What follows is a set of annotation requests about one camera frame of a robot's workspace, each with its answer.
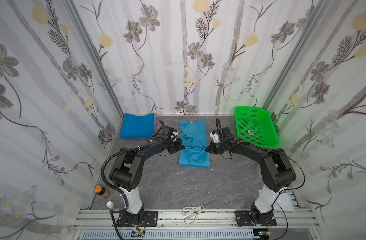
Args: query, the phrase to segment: scissors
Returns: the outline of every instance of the scissors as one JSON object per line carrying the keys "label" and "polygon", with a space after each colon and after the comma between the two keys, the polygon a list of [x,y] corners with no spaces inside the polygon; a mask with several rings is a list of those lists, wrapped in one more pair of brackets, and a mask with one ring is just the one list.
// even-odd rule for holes
{"label": "scissors", "polygon": [[184,220],[184,223],[189,225],[195,222],[195,220],[198,218],[198,215],[203,212],[203,210],[205,209],[205,206],[200,205],[199,207],[184,207],[181,210],[181,214],[183,216],[189,215],[188,217],[186,217],[186,219]]}

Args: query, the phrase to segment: floral wallpaper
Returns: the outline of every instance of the floral wallpaper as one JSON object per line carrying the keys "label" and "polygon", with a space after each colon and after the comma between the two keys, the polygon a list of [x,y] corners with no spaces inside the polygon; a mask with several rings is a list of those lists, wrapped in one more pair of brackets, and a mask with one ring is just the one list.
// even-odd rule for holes
{"label": "floral wallpaper", "polygon": [[268,110],[326,237],[366,239],[366,1],[330,3]]}
{"label": "floral wallpaper", "polygon": [[126,113],[262,106],[314,0],[74,0]]}
{"label": "floral wallpaper", "polygon": [[65,239],[118,128],[62,2],[0,1],[0,239]]}

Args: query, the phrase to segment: bottle with orange cap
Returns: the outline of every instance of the bottle with orange cap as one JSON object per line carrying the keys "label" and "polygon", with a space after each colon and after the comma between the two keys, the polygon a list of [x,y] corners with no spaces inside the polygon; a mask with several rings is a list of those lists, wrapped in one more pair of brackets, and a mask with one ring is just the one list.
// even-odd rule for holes
{"label": "bottle with orange cap", "polygon": [[105,198],[110,194],[108,189],[106,189],[105,187],[101,187],[101,186],[97,186],[95,188],[95,192],[98,196],[100,196],[102,198]]}

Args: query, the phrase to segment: white bottle cap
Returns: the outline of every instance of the white bottle cap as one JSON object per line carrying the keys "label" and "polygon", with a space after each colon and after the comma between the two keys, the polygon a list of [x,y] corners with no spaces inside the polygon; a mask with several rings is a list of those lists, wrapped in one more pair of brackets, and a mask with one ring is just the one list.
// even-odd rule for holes
{"label": "white bottle cap", "polygon": [[109,207],[110,209],[112,209],[112,208],[113,208],[113,202],[111,202],[111,201],[108,201],[106,205],[107,205],[107,207]]}

